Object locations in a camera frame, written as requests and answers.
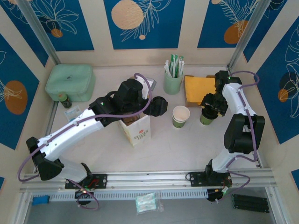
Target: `mounting plate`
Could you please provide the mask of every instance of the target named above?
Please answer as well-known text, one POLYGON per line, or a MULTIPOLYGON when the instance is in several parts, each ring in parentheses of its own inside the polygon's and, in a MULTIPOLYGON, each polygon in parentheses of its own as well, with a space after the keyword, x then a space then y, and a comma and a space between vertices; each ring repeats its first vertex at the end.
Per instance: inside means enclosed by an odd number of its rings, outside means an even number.
POLYGON ((207 187, 220 186, 222 187, 226 180, 231 180, 229 173, 213 172, 208 178, 205 172, 190 172, 191 187, 207 187))
MULTIPOLYGON (((106 189, 107 174, 93 174, 93 181, 87 186, 88 189, 106 189)), ((71 182, 65 182, 65 189, 79 189, 71 182)))

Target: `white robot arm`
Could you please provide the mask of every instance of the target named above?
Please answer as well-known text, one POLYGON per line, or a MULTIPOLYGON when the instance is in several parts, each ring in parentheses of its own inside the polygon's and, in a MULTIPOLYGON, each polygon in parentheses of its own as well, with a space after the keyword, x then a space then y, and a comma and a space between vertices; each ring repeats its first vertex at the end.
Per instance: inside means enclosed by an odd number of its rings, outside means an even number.
POLYGON ((201 102, 204 115, 214 118, 224 116, 230 108, 233 117, 224 134, 225 148, 210 160, 204 172, 190 173, 190 177, 194 178, 192 186, 223 186, 229 177, 228 166, 238 157, 248 159, 246 155, 253 152, 255 146, 256 149, 259 147, 265 119, 249 106, 241 86, 238 77, 219 71, 215 74, 216 93, 207 94, 201 102))
POLYGON ((26 143, 31 153, 41 147, 40 151, 32 156, 41 180, 59 176, 75 182, 85 181, 85 185, 92 181, 91 172, 85 164, 74 163, 60 155, 87 135, 121 118, 134 116, 133 113, 136 115, 141 109, 147 115, 164 114, 167 101, 162 97, 151 99, 151 90, 155 84, 153 79, 145 80, 142 75, 137 74, 135 79, 122 82, 118 91, 97 98, 76 119, 56 132, 40 139, 29 138, 26 143))

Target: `small glass jar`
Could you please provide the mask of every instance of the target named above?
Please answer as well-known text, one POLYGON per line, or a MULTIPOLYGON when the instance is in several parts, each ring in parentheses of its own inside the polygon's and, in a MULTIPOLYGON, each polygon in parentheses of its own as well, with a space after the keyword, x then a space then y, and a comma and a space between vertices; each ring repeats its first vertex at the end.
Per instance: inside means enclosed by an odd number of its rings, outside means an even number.
POLYGON ((58 94, 58 99, 61 102, 61 104, 64 106, 64 108, 70 108, 71 107, 71 100, 70 98, 65 94, 65 92, 60 92, 58 94))

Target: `green paper cup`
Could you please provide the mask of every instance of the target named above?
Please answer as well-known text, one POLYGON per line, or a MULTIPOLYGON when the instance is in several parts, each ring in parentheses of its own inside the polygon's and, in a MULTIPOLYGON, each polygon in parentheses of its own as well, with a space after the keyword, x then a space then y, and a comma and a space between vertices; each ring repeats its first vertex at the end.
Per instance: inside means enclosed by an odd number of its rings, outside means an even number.
POLYGON ((213 120, 215 120, 218 117, 218 112, 211 109, 210 106, 206 106, 201 110, 201 115, 200 115, 200 122, 203 125, 210 125, 213 120))
POLYGON ((175 95, 179 92, 181 88, 181 83, 183 80, 184 75, 178 77, 178 78, 172 78, 164 73, 164 84, 163 89, 164 91, 169 95, 175 95))
POLYGON ((172 112, 172 124, 176 128, 181 128, 185 125, 190 117, 190 111, 185 106, 176 106, 172 112))

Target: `cardboard box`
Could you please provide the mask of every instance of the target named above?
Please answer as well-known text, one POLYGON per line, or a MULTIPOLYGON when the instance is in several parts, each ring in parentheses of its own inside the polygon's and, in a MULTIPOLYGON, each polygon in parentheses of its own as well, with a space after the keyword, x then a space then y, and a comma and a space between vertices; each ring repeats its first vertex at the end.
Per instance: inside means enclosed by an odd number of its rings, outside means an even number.
POLYGON ((118 125, 122 128, 132 146, 150 139, 150 117, 148 115, 142 113, 137 121, 128 124, 120 120, 118 125))
MULTIPOLYGON (((200 102, 189 102, 187 100, 185 77, 184 77, 184 82, 183 82, 183 85, 184 85, 184 94, 185 94, 185 107, 200 107, 200 102)), ((206 77, 207 78, 215 78, 214 75, 207 75, 206 77)))

